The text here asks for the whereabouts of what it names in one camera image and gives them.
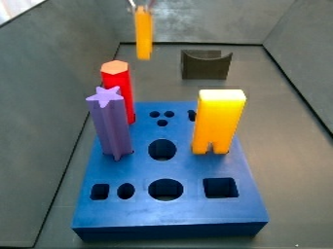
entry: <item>circular hole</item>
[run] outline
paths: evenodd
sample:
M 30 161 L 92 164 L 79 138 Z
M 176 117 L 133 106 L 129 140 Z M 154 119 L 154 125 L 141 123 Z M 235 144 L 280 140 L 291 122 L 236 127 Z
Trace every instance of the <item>circular hole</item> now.
M 156 140 L 149 147 L 149 154 L 154 160 L 170 160 L 177 152 L 176 145 L 168 139 Z
M 174 112 L 166 111 L 166 112 L 165 112 L 165 116 L 166 116 L 168 118 L 172 118 L 172 117 L 174 116 Z
M 150 116 L 152 116 L 152 118 L 157 118 L 157 117 L 161 116 L 161 113 L 154 111 L 154 112 L 150 113 Z
M 158 126 L 168 126 L 166 120 L 158 120 Z
M 173 179 L 161 179 L 149 187 L 150 196 L 162 201 L 172 201 L 182 196 L 182 184 Z
M 118 195 L 122 199 L 129 199 L 136 193 L 134 186 L 130 183 L 125 183 L 120 186 Z

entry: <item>purple block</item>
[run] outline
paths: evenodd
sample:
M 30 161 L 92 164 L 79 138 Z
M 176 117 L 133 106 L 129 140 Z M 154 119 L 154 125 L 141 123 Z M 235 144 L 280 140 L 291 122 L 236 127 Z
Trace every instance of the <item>purple block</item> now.
M 126 119 L 125 100 L 120 95 L 120 87 L 97 88 L 97 94 L 86 98 L 94 120 L 104 153 L 122 155 L 133 153 L 129 123 Z

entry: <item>red block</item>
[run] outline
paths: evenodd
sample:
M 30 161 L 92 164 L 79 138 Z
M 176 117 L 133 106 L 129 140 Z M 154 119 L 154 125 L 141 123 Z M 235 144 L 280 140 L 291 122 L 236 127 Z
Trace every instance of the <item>red block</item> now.
M 125 107 L 128 114 L 128 122 L 132 125 L 136 122 L 134 105 L 133 105 L 133 93 L 129 63 L 114 60 L 102 65 L 101 73 L 102 80 L 106 89 L 112 89 L 120 86 L 121 95 L 125 99 Z

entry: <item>yellow block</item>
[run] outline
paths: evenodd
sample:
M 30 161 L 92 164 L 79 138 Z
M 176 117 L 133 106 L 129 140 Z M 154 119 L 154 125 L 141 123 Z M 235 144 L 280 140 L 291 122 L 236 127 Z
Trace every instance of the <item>yellow block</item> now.
M 136 12 L 137 56 L 150 59 L 153 51 L 153 16 L 144 6 Z
M 193 153 L 205 154 L 211 144 L 216 154 L 229 152 L 241 119 L 247 95 L 240 89 L 203 89 L 193 135 Z

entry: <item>square hole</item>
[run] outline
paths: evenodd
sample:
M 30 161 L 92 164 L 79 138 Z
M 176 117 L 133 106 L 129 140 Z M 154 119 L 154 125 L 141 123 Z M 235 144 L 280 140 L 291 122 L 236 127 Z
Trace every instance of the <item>square hole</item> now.
M 239 190 L 233 178 L 207 178 L 204 179 L 207 198 L 239 197 Z
M 109 184 L 96 184 L 92 189 L 90 198 L 93 200 L 106 199 L 110 195 L 110 185 Z

